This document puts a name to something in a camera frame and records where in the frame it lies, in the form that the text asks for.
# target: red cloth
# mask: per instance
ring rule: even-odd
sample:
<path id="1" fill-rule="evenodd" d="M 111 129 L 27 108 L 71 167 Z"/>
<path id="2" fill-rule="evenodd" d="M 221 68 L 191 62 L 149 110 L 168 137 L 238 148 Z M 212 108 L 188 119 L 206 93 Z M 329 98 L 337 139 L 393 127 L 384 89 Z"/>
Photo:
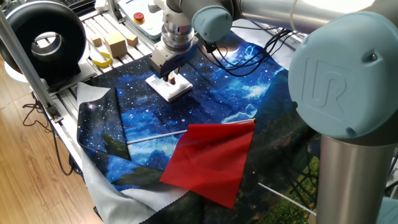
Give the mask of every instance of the red cloth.
<path id="1" fill-rule="evenodd" d="M 254 122 L 190 125 L 160 181 L 233 208 L 254 127 Z"/>

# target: black cable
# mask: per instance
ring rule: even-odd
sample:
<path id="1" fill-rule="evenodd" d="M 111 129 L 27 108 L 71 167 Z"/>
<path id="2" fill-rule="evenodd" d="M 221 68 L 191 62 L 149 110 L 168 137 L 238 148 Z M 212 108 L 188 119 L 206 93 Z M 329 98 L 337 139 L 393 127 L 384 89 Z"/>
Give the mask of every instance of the black cable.
<path id="1" fill-rule="evenodd" d="M 60 164 L 61 171 L 63 172 L 63 174 L 65 174 L 65 176 L 69 176 L 73 172 L 73 166 L 71 166 L 70 171 L 68 173 L 66 173 L 65 169 L 63 169 L 63 166 L 61 163 L 61 158 L 60 158 L 60 152 L 58 150 L 57 138 L 55 137 L 54 127 L 52 127 L 52 137 L 54 139 L 55 152 L 57 152 L 57 159 L 58 159 L 58 163 Z"/>
<path id="2" fill-rule="evenodd" d="M 393 189 L 396 185 L 398 185 L 398 180 L 386 187 L 386 192 Z"/>
<path id="3" fill-rule="evenodd" d="M 311 184 L 313 185 L 313 187 L 315 187 L 316 189 L 318 189 L 318 187 L 316 187 L 315 186 L 315 184 L 312 182 L 312 179 L 314 178 L 314 177 L 312 177 L 312 174 L 311 174 L 311 167 L 310 167 L 310 158 L 308 157 L 308 146 L 307 146 L 307 144 L 305 145 L 305 155 L 306 155 L 306 157 L 307 157 L 307 166 L 308 166 L 308 174 L 310 174 L 310 182 L 311 182 Z"/>
<path id="4" fill-rule="evenodd" d="M 244 77 L 244 76 L 246 76 L 246 75 L 252 74 L 252 73 L 260 66 L 260 64 L 261 64 L 262 62 L 264 62 L 264 59 L 265 59 L 265 58 L 271 57 L 271 56 L 269 55 L 268 51 L 267 51 L 267 49 L 268 49 L 269 46 L 272 45 L 272 48 L 271 48 L 271 50 L 269 51 L 269 52 L 272 52 L 273 49 L 274 49 L 274 47 L 275 47 L 275 45 L 276 45 L 276 43 L 277 43 L 277 41 L 278 41 L 279 39 L 283 38 L 285 35 L 287 35 L 287 34 L 290 33 L 290 32 L 291 32 L 291 30 L 282 30 L 282 31 L 280 31 L 278 34 L 274 35 L 274 36 L 267 42 L 266 46 L 265 46 L 261 51 L 259 51 L 255 56 L 253 56 L 252 58 L 250 58 L 248 61 L 244 62 L 244 63 L 241 64 L 241 65 L 234 65 L 235 68 L 226 68 L 226 67 L 214 56 L 213 53 L 211 53 L 211 56 L 212 56 L 213 59 L 218 63 L 218 67 L 220 67 L 220 68 L 222 68 L 223 70 L 225 70 L 228 74 L 230 74 L 230 75 L 232 75 L 232 76 L 234 76 L 234 77 Z M 254 65 L 254 64 L 257 64 L 257 65 L 256 65 L 256 66 L 254 67 L 254 69 L 252 69 L 250 72 L 245 73 L 245 74 L 242 74 L 242 75 L 238 75 L 238 74 L 235 74 L 235 73 L 231 73 L 231 72 L 230 72 L 230 71 L 232 71 L 232 70 L 236 70 L 236 69 L 239 69 L 239 68 L 241 68 L 241 67 L 247 67 L 247 66 L 248 66 L 247 64 L 248 64 L 251 60 L 255 59 L 255 58 L 256 58 L 259 54 L 261 54 L 264 50 L 265 50 L 267 53 L 264 54 L 264 56 L 263 56 L 259 61 L 255 62 L 255 63 L 252 63 L 252 65 Z"/>
<path id="5" fill-rule="evenodd" d="M 45 126 L 44 124 L 42 124 L 40 121 L 37 121 L 37 120 L 35 120 L 32 124 L 26 124 L 27 118 L 29 117 L 29 115 L 30 115 L 35 109 L 36 109 L 36 112 L 42 113 L 42 112 L 39 111 L 40 108 L 39 108 L 39 106 L 38 106 L 37 103 L 36 103 L 36 104 L 25 104 L 24 106 L 22 106 L 22 108 L 32 108 L 32 109 L 29 111 L 29 113 L 26 115 L 24 121 L 22 122 L 22 124 L 23 124 L 24 126 L 30 127 L 30 126 L 33 126 L 33 125 L 35 125 L 36 123 L 38 123 L 38 124 L 41 125 L 41 127 L 44 128 L 44 131 L 45 131 L 46 133 L 51 133 L 52 130 L 49 129 L 49 121 L 48 121 L 48 120 L 47 120 L 47 125 L 46 125 L 46 126 Z"/>
<path id="6" fill-rule="evenodd" d="M 50 118 L 47 116 L 46 113 L 44 113 L 44 108 L 43 108 L 43 105 L 41 104 L 41 102 L 39 100 L 37 100 L 36 98 L 35 98 L 35 100 L 36 100 L 35 104 L 26 104 L 26 105 L 22 106 L 22 108 L 32 108 L 29 111 L 29 113 L 26 115 L 23 125 L 29 127 L 29 126 L 33 126 L 36 123 L 39 123 L 45 129 L 46 133 L 52 133 L 54 145 L 55 145 L 55 152 L 57 153 L 57 159 L 58 159 L 59 166 L 60 166 L 63 174 L 65 174 L 66 176 L 69 176 L 73 172 L 73 166 L 71 166 L 69 172 L 65 172 L 65 169 L 63 168 L 62 163 L 61 163 L 60 153 L 58 150 L 57 138 L 56 138 L 55 131 L 54 131 L 55 128 L 53 127 L 52 123 L 50 122 Z M 37 121 L 37 120 L 35 120 L 35 122 L 32 124 L 25 124 L 26 120 L 28 119 L 28 117 L 34 110 L 36 110 L 38 113 L 42 113 L 45 116 L 45 119 L 47 120 L 47 126 L 44 126 L 40 121 Z"/>
<path id="7" fill-rule="evenodd" d="M 278 29 L 279 27 L 274 27 L 274 28 L 255 28 L 255 27 L 231 26 L 231 28 L 251 29 L 251 30 L 273 30 L 273 29 Z"/>
<path id="8" fill-rule="evenodd" d="M 283 34 L 283 32 L 285 32 L 285 31 L 286 31 L 286 30 L 282 30 L 282 31 L 280 31 L 278 34 L 272 36 L 271 39 L 267 42 L 266 46 L 265 46 L 261 51 L 259 51 L 255 56 L 253 56 L 252 58 L 250 58 L 250 59 L 247 60 L 246 62 L 244 62 L 244 63 L 243 63 L 242 65 L 240 65 L 238 68 L 245 67 L 245 65 L 247 65 L 247 63 L 249 63 L 250 61 L 252 61 L 253 59 L 255 59 L 259 54 L 261 54 L 264 50 L 266 50 L 266 49 L 278 38 L 278 36 L 280 36 L 281 34 Z M 221 64 L 221 65 L 217 65 L 217 64 L 214 63 L 212 60 L 210 60 L 210 59 L 207 57 L 207 55 L 205 55 L 205 54 L 201 51 L 201 49 L 200 49 L 199 47 L 198 47 L 198 49 L 199 49 L 199 51 L 200 51 L 200 52 L 201 52 L 213 65 L 217 66 L 218 68 L 225 69 L 225 70 L 235 70 L 235 69 L 237 69 L 237 68 L 228 69 L 228 68 L 225 68 L 222 64 Z"/>

